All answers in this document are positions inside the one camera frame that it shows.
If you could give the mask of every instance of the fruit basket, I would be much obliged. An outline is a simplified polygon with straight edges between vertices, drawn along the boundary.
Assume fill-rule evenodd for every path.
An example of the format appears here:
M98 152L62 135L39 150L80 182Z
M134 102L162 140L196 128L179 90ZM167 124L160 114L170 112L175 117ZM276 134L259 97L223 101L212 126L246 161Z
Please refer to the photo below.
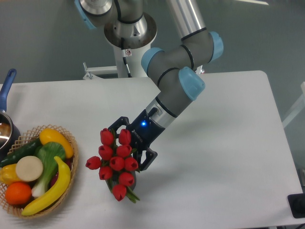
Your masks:
M52 212L55 208L57 208L63 202L63 200L65 199L65 197L67 196L67 194L69 193L69 191L73 185L75 173L76 173L76 170L78 167L78 160L79 160L78 147L77 147L77 143L76 143L74 136L68 130L64 129L61 126L43 125L43 126L38 126L36 128L33 128L32 130L28 130L26 133L24 133L22 136L20 136L18 140L15 141L15 144L11 147L9 154L12 153L13 151L15 151L16 149L20 148L21 146L27 144L28 142L31 142L31 141L37 139L39 137L41 131L44 129L47 129L47 128L57 130L59 133L61 133L64 136L64 138L66 140L68 140L68 142L70 143L70 145L73 149L73 152L74 152L74 155L71 157L71 179L67 186L67 189L59 197L59 199L57 199L55 202L53 202L51 205L49 205L44 210L39 211L38 213L30 215L30 216L24 216L21 214L21 212L24 209L23 208L24 206L13 206L7 202L7 200L5 199L5 192L8 188L8 185L0 182L0 205L2 206L2 208L5 211L7 211L8 214L12 214L14 216L17 216L17 217L23 218L23 219L32 219L32 218L37 218L40 216L47 215L48 213Z

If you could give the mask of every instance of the floor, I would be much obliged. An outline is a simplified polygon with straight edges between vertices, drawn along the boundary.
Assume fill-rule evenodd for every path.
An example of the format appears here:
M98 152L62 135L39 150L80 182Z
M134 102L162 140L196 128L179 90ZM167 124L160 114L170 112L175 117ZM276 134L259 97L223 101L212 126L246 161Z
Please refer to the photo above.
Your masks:
M89 31L73 0L0 0L0 83L16 68L16 83L80 80L88 67L115 65L103 29ZM301 95L305 81L305 1L198 0L204 22L224 42L222 57L206 73L264 71L281 118ZM163 0L145 0L158 34L152 44L180 45ZM285 129L296 168L305 167L305 111Z

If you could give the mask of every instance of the cable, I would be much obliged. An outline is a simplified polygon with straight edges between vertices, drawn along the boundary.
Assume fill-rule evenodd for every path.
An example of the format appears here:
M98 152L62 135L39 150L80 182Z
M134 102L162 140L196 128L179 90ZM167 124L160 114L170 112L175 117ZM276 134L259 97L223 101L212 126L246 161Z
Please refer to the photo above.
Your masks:
M301 224L300 226L298 226L298 227L295 228L295 229L300 229L300 228L302 228L303 226L305 226L305 223Z

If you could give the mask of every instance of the saucepan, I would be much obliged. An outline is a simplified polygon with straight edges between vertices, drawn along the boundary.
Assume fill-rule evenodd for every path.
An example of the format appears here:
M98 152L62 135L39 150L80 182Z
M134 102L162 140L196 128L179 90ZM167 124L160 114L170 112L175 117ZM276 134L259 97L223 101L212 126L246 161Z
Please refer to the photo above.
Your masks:
M10 69L0 91L0 161L20 136L18 128L6 114L7 97L16 76L16 69Z

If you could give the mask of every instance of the wicker basket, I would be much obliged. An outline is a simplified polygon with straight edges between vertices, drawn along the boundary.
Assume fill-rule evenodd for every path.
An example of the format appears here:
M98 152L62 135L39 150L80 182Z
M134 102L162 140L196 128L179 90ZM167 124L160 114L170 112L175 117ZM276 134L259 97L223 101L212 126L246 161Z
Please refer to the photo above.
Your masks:
M78 166L78 147L77 147L77 143L75 141L75 138L72 136L72 134L67 131L66 129L62 128L61 126L55 126L55 125L48 125L48 126L38 126L36 128L33 128L32 130L28 130L26 133L24 133L22 136L20 136L18 138L18 140L15 141L15 144L11 147L9 153L13 152L15 149L21 147L22 145L34 140L35 138L39 137L39 133L45 129L45 128L51 128L51 129L55 129L57 131L59 131L62 135L65 136L65 138L70 142L73 151L74 151L74 156L73 156L73 161L72 161L72 169L71 169L71 181L70 184L67 188L67 190L64 192L64 194L53 204L51 205L51 207L36 213L32 216L23 216L21 215L22 212L22 208L16 208L12 205L9 205L6 202L5 199L5 191L7 189L7 185L3 184L0 182L0 205L3 207L4 210L7 211L7 213L12 214L14 216L17 216L19 218L23 218L23 219L32 219L32 218L36 218L36 217L40 217L40 216L44 216L47 215L48 213L52 212L57 206L59 206L59 204L62 203L62 201L64 200L64 198L67 196L67 194L69 193L69 190L72 187L73 181L74 181L74 177L75 177L75 173L76 173L76 169Z

